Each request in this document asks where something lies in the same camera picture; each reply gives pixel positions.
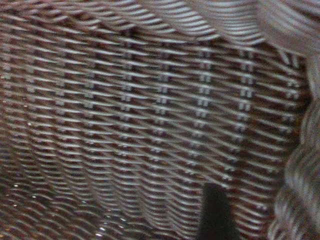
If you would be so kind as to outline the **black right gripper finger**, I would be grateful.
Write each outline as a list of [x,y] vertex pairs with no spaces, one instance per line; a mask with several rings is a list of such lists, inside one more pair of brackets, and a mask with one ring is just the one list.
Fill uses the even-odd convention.
[[226,192],[213,183],[206,183],[203,187],[198,238],[200,240],[238,239]]

